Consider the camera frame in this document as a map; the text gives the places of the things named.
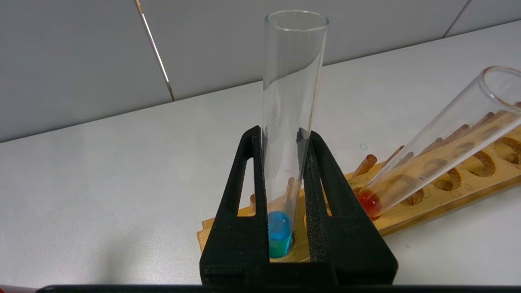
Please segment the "black foam padding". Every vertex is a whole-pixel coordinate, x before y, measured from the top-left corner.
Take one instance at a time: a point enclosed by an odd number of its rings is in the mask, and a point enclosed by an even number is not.
[[[332,216],[327,214],[320,183]],[[304,190],[311,261],[331,262],[341,285],[391,284],[398,262],[315,132],[311,132]]]
[[[261,162],[261,128],[253,127],[241,138],[212,230],[199,261],[205,285],[256,283],[262,265],[269,263],[266,188]],[[237,217],[248,159],[253,158],[255,215]]]

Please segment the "blue liquid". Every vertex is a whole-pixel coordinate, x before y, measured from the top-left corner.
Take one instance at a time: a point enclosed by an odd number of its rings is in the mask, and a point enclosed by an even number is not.
[[[268,213],[269,257],[277,259],[290,252],[291,220],[283,211]]]

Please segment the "white wall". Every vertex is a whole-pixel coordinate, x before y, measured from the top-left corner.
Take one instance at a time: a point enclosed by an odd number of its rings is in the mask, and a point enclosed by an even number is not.
[[[0,141],[167,102],[132,0],[0,0]]]
[[[276,10],[329,17],[326,64],[521,19],[521,0],[141,3],[178,98],[260,80]],[[170,101],[133,0],[0,0],[0,142]]]
[[[453,36],[521,19],[520,0],[469,0],[448,31]]]
[[[330,20],[325,64],[439,39],[467,0],[141,0],[174,94],[183,99],[262,79],[264,17]]]

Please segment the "upright test tube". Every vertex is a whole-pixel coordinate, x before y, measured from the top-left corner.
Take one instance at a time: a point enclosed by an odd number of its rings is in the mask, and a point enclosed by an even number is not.
[[[288,254],[329,20],[314,12],[265,18],[262,149],[269,255]]]
[[[374,219],[473,155],[493,168],[488,155],[477,152],[520,123],[521,72],[488,67],[369,181],[358,200]]]

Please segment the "test tube rim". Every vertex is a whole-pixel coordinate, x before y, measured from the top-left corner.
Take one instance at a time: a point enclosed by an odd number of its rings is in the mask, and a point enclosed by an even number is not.
[[[492,72],[492,71],[508,71],[509,73],[512,73],[514,75],[516,75],[517,77],[520,78],[521,80],[521,71],[515,69],[515,68],[512,68],[512,67],[508,67],[508,66],[490,66],[490,67],[487,67],[485,68],[481,74],[478,76],[478,83],[479,83],[479,87],[481,88],[481,90],[483,90],[483,92],[485,93],[485,95],[490,99],[492,100],[493,102],[499,104],[499,106],[501,108],[506,108],[507,111],[509,112],[515,112],[516,114],[520,114],[521,115],[521,107],[518,107],[516,105],[513,105],[511,103],[508,103],[506,101],[504,101],[503,99],[501,99],[500,97],[498,97],[491,89],[490,87],[487,85],[487,82],[485,80],[485,77],[488,73]]]
[[[321,25],[321,26],[312,27],[312,28],[308,28],[308,29],[290,29],[290,28],[284,28],[284,27],[278,26],[278,25],[276,25],[276,24],[274,24],[273,22],[270,21],[270,18],[272,16],[275,16],[275,15],[278,15],[278,14],[288,14],[288,13],[299,13],[299,14],[315,15],[315,16],[318,16],[318,17],[322,18],[324,20],[324,24]],[[273,28],[275,28],[275,29],[279,29],[279,30],[283,30],[283,31],[287,31],[287,32],[312,32],[312,31],[323,30],[323,29],[325,29],[325,28],[327,28],[329,26],[329,19],[327,17],[323,16],[322,14],[317,13],[317,12],[313,12],[313,11],[299,10],[299,9],[276,11],[274,13],[268,14],[264,18],[264,21],[267,24],[269,24],[270,26],[272,26]]]

